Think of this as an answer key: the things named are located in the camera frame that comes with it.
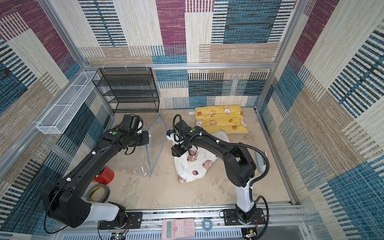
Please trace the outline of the clear vacuum bag blue zipper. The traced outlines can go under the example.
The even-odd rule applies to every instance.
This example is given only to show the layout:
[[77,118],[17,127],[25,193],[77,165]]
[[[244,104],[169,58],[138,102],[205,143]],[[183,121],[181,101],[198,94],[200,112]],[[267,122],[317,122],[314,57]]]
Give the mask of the clear vacuum bag blue zipper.
[[149,143],[144,150],[143,175],[151,177],[160,161],[161,153],[167,138],[167,126],[161,114],[149,126]]

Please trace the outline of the cream fleece blanket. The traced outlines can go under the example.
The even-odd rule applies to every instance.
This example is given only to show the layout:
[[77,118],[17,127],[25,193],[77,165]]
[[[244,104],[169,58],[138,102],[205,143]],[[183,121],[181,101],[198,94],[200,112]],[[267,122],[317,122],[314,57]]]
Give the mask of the cream fleece blanket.
[[174,157],[174,165],[179,183],[202,179],[218,157],[206,149],[192,146],[181,157]]

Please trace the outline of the yellow cartoon print blanket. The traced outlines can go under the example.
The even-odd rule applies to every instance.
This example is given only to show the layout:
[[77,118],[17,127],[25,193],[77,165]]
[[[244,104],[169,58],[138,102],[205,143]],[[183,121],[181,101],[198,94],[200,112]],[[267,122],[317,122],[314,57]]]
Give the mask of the yellow cartoon print blanket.
[[227,135],[249,132],[240,105],[199,107],[195,108],[195,115],[196,125],[210,134],[220,131]]

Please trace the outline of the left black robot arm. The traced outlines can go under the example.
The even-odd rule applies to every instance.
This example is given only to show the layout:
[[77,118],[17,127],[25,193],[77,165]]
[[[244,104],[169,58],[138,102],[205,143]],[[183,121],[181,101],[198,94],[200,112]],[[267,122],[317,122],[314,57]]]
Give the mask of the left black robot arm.
[[55,184],[45,185],[41,197],[46,216],[71,228],[87,222],[110,222],[118,228],[123,227],[128,220],[125,207],[85,201],[82,196],[118,152],[149,143],[149,133],[142,130],[143,125],[139,116],[125,115],[119,125],[98,138],[90,153],[73,170]]

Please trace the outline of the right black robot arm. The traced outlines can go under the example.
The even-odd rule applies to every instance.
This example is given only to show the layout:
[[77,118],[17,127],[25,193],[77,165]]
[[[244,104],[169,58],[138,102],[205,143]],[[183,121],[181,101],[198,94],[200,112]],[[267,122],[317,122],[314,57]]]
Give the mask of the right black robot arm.
[[[173,118],[173,129],[167,131],[167,136],[174,141],[173,157],[181,157],[185,153],[195,157],[198,149],[207,150],[224,162],[228,179],[237,188],[236,211],[239,222],[248,224],[254,219],[256,201],[253,199],[252,186],[268,174],[270,162],[268,157],[258,148],[243,144],[229,143],[221,140],[199,126],[190,127],[177,114]],[[255,176],[257,164],[249,150],[258,153],[265,165],[260,176]]]

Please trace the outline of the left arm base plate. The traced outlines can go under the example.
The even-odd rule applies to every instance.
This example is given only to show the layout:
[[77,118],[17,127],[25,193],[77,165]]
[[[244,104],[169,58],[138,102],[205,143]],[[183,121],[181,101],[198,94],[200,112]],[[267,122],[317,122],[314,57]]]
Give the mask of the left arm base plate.
[[126,212],[118,215],[113,221],[101,221],[99,230],[127,230],[139,229],[142,224],[143,212]]

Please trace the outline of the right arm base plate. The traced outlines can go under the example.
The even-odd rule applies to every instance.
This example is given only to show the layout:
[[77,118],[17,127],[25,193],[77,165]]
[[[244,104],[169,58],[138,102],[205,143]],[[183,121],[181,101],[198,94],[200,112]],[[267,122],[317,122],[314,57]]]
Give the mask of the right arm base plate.
[[267,222],[267,215],[261,208],[253,208],[247,213],[240,209],[224,209],[220,211],[219,215],[224,219],[226,226],[264,225]]

